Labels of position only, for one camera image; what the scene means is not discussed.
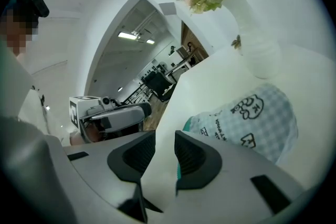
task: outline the teal fabric trim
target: teal fabric trim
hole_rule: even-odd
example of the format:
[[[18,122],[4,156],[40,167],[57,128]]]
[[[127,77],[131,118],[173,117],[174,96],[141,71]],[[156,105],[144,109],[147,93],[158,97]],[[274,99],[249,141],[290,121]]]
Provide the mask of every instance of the teal fabric trim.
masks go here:
[[[193,118],[193,117],[190,117],[190,118],[187,120],[187,122],[185,123],[185,125],[184,125],[182,131],[189,132],[189,130],[190,130],[190,123],[191,123],[191,119],[192,119],[192,118]],[[179,164],[177,164],[177,179],[181,179],[181,168],[180,168],[180,165],[179,165]]]

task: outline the wooden floor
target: wooden floor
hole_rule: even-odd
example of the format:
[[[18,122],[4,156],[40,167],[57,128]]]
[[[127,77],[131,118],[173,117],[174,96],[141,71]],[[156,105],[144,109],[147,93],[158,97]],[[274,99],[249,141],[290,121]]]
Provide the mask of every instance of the wooden floor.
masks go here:
[[[168,105],[168,102],[162,103],[158,98],[156,98],[155,95],[152,95],[149,103],[152,106],[152,114],[147,119],[145,119],[143,123],[144,131],[156,130],[160,119]]]

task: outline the white vase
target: white vase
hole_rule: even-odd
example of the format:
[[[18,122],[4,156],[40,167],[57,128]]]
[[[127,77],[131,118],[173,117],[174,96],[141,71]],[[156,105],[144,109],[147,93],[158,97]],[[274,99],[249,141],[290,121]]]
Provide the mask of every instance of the white vase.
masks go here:
[[[237,21],[247,68],[257,78],[268,79],[275,76],[281,63],[279,44],[262,30],[251,6],[246,0],[223,0],[222,5]]]

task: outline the checkered cloth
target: checkered cloth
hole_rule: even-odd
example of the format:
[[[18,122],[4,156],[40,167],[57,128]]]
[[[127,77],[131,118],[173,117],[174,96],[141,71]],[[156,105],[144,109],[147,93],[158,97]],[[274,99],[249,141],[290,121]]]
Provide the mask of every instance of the checkered cloth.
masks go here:
[[[273,163],[280,162],[298,137],[288,98],[271,84],[213,112],[191,117],[184,130],[252,148]]]

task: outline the white table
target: white table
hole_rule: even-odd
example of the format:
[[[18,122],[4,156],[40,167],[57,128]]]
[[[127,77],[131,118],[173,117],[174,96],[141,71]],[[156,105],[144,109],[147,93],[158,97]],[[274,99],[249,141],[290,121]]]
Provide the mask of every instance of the white table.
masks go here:
[[[177,159],[174,132],[190,116],[239,98],[267,82],[292,103],[299,138],[281,164],[304,188],[323,180],[336,141],[336,64],[296,45],[282,46],[281,72],[257,79],[232,47],[223,48],[182,74],[156,130],[156,153],[142,178],[144,196],[161,209],[174,199]]]

